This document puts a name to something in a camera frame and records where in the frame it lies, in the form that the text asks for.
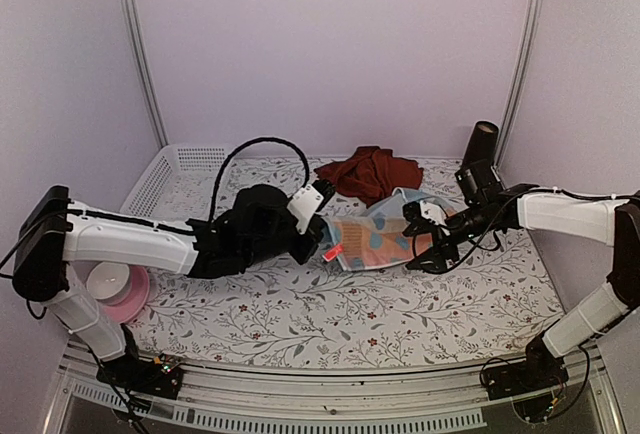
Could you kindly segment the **blue orange patterned towel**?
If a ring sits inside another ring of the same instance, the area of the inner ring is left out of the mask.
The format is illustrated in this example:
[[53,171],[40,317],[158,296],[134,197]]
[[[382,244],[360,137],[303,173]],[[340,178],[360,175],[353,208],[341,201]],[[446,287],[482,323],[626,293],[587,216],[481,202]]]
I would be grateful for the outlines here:
[[420,210],[434,210],[440,218],[455,213],[446,200],[426,192],[397,187],[392,194],[351,216],[326,216],[321,241],[325,250],[322,258],[335,261],[344,271],[379,270],[411,261],[419,252],[432,246],[432,236],[405,236],[409,223],[403,208],[411,202]]

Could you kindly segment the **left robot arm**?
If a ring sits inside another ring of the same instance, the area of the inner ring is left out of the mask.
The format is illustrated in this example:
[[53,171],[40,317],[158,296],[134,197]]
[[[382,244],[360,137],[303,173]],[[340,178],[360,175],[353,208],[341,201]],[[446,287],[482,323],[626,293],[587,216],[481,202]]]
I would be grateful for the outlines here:
[[6,255],[14,263],[14,291],[37,302],[108,363],[128,388],[148,380],[129,331],[79,284],[74,261],[106,261],[157,268],[191,279],[218,279],[289,254],[305,264],[322,238],[320,210],[334,196],[328,181],[315,181],[291,196],[259,184],[238,192],[231,209],[213,221],[184,223],[127,217],[73,201],[65,186],[50,188],[22,224]]

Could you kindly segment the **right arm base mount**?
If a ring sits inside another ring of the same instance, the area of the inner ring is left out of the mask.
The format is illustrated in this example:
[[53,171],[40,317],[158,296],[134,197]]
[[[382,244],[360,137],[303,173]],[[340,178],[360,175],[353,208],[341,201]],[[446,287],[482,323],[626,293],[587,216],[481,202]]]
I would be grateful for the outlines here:
[[568,380],[563,359],[553,357],[545,349],[528,350],[525,359],[517,362],[492,358],[479,374],[480,384],[490,400],[560,387]]

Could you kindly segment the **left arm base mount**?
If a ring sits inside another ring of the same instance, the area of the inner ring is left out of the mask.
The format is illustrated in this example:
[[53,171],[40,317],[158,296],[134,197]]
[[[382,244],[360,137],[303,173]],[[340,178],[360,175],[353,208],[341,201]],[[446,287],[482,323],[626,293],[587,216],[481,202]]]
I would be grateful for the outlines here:
[[101,362],[96,378],[135,393],[176,400],[182,387],[184,371],[180,367],[166,369],[162,364],[126,354]]

